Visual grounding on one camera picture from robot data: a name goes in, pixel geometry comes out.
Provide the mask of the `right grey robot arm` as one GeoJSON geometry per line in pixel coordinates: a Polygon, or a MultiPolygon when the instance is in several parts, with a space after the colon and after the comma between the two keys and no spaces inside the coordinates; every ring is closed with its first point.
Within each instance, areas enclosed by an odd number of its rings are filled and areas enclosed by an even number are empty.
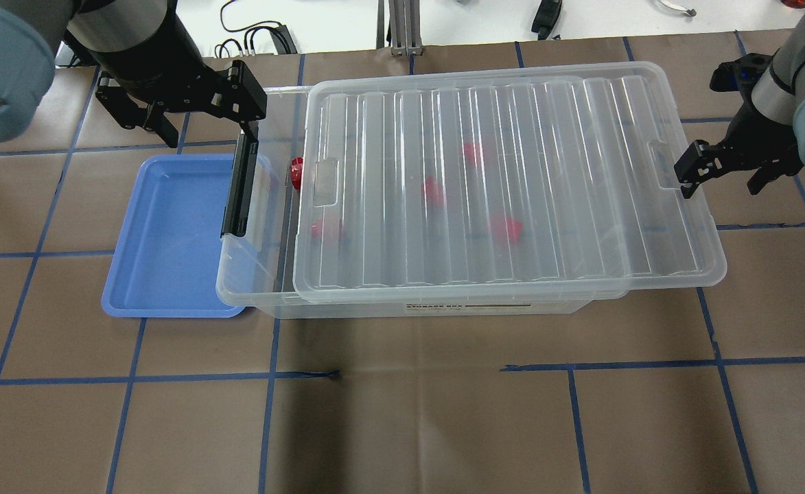
{"type": "Polygon", "coordinates": [[[684,199],[731,172],[753,172],[747,190],[756,195],[805,169],[805,13],[771,56],[749,53],[721,63],[710,90],[740,93],[742,104],[719,143],[692,141],[675,163],[684,199]]]}

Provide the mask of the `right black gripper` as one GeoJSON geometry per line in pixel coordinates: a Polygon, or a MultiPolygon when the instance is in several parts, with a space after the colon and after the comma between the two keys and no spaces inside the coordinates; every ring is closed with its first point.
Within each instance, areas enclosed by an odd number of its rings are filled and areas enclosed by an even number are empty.
{"type": "Polygon", "coordinates": [[[761,115],[750,103],[742,104],[723,140],[692,141],[674,165],[685,200],[704,182],[731,172],[754,171],[747,190],[757,195],[779,177],[794,177],[803,168],[793,128],[761,115]]]}

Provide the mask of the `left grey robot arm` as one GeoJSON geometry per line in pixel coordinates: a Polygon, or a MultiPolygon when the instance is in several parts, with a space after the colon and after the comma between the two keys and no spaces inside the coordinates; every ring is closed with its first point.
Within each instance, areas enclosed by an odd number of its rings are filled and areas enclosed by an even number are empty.
{"type": "Polygon", "coordinates": [[[31,125],[66,38],[101,66],[95,96],[121,128],[153,132],[175,148],[170,113],[207,113],[240,125],[244,149],[235,157],[222,233],[241,237],[242,203],[251,197],[248,160],[257,153],[268,97],[242,60],[223,70],[205,64],[174,1],[0,1],[0,143],[31,125]]]}

